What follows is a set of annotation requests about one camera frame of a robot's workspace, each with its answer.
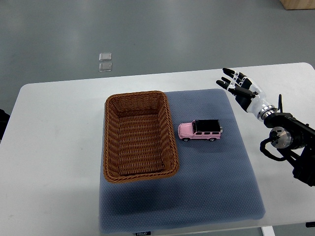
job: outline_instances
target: label on mat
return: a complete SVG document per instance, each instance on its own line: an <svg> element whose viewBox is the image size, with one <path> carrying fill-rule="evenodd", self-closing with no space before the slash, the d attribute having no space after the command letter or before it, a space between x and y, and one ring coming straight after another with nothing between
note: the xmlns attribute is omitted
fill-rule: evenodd
<svg viewBox="0 0 315 236"><path fill-rule="evenodd" d="M136 236L138 236L138 235L151 235L151 231L136 233Z"/></svg>

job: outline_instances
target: gray mat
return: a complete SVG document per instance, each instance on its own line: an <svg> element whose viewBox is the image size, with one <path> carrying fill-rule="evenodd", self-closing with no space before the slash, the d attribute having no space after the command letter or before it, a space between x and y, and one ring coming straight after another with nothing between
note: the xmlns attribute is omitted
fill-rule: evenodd
<svg viewBox="0 0 315 236"><path fill-rule="evenodd" d="M142 232L260 219L265 213L233 111L221 89L167 92L180 169L170 178L112 184L101 165L102 233ZM180 123L219 119L220 140L183 142Z"/></svg>

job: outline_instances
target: car window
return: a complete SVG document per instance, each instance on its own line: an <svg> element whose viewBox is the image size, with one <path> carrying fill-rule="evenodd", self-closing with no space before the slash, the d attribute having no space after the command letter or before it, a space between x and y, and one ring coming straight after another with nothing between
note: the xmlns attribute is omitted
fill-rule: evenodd
<svg viewBox="0 0 315 236"><path fill-rule="evenodd" d="M197 131L196 123L193 122L193 123L192 123L192 133L194 134L196 131Z"/></svg>

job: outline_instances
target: white table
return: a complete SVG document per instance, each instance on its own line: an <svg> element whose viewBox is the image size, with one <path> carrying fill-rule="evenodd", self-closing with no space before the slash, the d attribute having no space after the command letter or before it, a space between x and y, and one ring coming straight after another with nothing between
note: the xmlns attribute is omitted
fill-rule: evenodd
<svg viewBox="0 0 315 236"><path fill-rule="evenodd" d="M306 63L236 68L268 101L315 127L315 71ZM222 70L29 84L21 88L0 144L1 235L99 235L98 192L104 102L112 94L219 88ZM315 187L293 178L288 162L259 151L270 129L228 95L266 213L261 220L203 225L157 234L215 231L315 220Z"/></svg>

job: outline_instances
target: black car roof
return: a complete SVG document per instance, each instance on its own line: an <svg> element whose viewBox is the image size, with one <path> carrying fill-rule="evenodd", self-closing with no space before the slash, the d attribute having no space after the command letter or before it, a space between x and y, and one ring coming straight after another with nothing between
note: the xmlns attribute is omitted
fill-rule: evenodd
<svg viewBox="0 0 315 236"><path fill-rule="evenodd" d="M197 132L220 132L220 122L218 119L197 119Z"/></svg>

